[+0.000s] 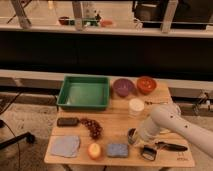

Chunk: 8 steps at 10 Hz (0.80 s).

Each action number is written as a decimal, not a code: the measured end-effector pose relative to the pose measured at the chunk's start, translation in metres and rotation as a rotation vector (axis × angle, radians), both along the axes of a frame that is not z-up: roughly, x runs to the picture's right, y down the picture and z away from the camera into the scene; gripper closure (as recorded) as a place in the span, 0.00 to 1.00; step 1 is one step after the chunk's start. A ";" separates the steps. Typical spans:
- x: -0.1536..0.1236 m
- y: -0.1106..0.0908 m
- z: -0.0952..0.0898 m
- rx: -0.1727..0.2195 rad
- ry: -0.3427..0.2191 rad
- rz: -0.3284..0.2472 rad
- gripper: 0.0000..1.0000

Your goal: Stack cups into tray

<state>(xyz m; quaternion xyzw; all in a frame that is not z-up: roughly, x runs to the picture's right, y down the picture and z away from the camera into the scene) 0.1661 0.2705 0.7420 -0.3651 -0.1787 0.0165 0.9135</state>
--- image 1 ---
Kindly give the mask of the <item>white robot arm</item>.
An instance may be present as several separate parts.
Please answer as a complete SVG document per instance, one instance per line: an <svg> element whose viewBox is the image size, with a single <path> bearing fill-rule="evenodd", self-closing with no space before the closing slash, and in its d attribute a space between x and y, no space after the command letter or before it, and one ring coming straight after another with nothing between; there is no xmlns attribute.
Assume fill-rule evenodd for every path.
<svg viewBox="0 0 213 171"><path fill-rule="evenodd" d="M143 142L150 142L165 128L181 135L213 158L213 132L185 120L179 112L180 108L176 104L153 107L149 116L136 129L139 138Z"/></svg>

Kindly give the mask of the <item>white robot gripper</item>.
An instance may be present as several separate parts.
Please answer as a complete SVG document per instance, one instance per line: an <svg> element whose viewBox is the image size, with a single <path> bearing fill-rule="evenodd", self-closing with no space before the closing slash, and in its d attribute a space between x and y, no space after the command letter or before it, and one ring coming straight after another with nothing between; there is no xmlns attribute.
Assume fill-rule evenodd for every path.
<svg viewBox="0 0 213 171"><path fill-rule="evenodd" d="M159 134L160 127L152 120L151 117L141 121L136 129L136 135L139 140L150 142Z"/></svg>

